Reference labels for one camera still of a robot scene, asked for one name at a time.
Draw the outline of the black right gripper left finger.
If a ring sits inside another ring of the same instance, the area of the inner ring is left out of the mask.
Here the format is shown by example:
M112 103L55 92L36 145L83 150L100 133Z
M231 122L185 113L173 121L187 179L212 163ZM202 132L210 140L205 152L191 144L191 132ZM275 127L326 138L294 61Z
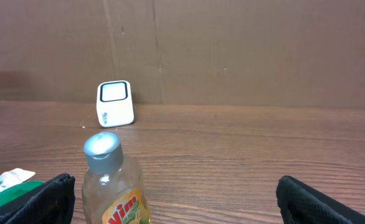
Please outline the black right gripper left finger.
M0 207L0 224L70 224L75 177L60 174Z

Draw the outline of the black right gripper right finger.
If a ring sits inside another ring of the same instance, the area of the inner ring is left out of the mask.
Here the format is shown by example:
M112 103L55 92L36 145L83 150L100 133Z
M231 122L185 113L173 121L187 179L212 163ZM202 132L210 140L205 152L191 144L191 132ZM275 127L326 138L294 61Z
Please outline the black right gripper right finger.
M365 224L365 215L289 175L278 181L276 196L284 224Z

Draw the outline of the green lid white jar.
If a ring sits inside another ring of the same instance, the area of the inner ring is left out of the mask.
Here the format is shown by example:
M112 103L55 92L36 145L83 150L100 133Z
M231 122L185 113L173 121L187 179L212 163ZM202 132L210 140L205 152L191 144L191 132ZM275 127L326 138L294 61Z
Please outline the green lid white jar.
M43 184L41 181L29 181L13 186L0 185L0 207Z

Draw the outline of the green Kleenex tissue pack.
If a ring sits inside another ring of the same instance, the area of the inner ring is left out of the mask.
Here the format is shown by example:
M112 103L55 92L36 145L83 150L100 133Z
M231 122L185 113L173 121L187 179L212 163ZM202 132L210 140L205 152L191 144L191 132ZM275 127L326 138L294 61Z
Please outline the green Kleenex tissue pack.
M33 177L36 173L29 170L24 170L20 168L15 168L13 170L9 170L3 172L0 175L0 193L11 188L15 185L21 184L31 177Z

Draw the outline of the yellow Vim dish soap bottle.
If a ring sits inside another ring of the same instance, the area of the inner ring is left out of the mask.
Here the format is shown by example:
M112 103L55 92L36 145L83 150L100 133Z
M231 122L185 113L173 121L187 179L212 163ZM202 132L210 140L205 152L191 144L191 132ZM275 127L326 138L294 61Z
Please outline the yellow Vim dish soap bottle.
M87 223L151 224L140 163L123 153L115 133L100 132L84 144L88 164L82 184Z

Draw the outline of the white barcode scanner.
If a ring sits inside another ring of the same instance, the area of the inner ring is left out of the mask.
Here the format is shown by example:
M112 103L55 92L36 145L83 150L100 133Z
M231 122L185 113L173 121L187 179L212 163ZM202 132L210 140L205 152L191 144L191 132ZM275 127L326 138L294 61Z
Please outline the white barcode scanner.
M103 128L131 124L135 116L130 83L126 80L101 83L97 88L96 109Z

